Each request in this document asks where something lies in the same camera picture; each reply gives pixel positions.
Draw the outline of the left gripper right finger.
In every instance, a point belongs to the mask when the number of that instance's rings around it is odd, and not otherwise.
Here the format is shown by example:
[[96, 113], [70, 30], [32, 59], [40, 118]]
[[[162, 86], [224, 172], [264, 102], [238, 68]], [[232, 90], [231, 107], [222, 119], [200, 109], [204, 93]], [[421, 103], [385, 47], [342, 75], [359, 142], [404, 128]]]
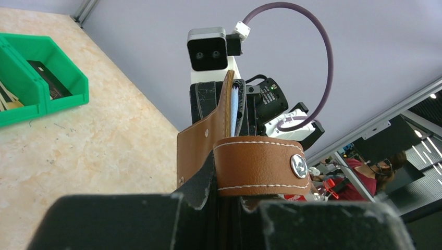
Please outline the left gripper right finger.
[[382, 203], [241, 201], [240, 249], [414, 249], [400, 216]]

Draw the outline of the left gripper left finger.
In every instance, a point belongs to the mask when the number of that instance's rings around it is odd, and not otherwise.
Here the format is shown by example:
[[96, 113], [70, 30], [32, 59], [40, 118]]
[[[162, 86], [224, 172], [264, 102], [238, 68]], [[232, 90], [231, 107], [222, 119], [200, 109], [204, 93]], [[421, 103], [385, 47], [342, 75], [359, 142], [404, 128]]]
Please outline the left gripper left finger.
[[28, 249], [216, 249], [213, 154], [170, 194], [67, 195], [48, 209]]

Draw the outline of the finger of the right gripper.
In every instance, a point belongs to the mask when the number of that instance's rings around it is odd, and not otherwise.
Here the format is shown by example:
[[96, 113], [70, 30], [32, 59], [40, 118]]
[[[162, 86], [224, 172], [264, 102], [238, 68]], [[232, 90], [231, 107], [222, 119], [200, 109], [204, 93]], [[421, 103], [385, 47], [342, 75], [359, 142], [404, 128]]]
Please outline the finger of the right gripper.
[[219, 102], [223, 82], [201, 82], [190, 85], [190, 107], [192, 123], [208, 116]]
[[245, 80], [233, 81], [233, 136], [257, 135], [257, 86], [246, 85]]

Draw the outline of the brown leather card holder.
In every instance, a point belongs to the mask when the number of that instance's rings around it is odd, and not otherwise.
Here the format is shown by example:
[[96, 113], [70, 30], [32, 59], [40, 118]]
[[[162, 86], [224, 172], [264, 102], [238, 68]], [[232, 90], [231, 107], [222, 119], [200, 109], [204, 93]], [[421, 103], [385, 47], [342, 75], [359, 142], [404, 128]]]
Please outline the brown leather card holder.
[[308, 194], [312, 184], [300, 143], [232, 135], [234, 74], [225, 73], [215, 109], [177, 135], [177, 191], [206, 193], [216, 178], [223, 197]]

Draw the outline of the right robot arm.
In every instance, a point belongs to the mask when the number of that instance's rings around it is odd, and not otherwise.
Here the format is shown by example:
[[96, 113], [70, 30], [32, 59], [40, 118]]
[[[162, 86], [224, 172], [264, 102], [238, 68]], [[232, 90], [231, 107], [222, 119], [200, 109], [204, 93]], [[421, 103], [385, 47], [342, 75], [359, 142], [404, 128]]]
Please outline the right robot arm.
[[[192, 122], [196, 123], [216, 108], [223, 83], [203, 82], [190, 86]], [[236, 79], [234, 90], [238, 92], [238, 107], [234, 108], [237, 120], [236, 135], [262, 135], [283, 140], [298, 141], [308, 149], [325, 130], [317, 120], [290, 131], [308, 117], [303, 102], [289, 108], [279, 85], [265, 75], [258, 74], [248, 80]]]

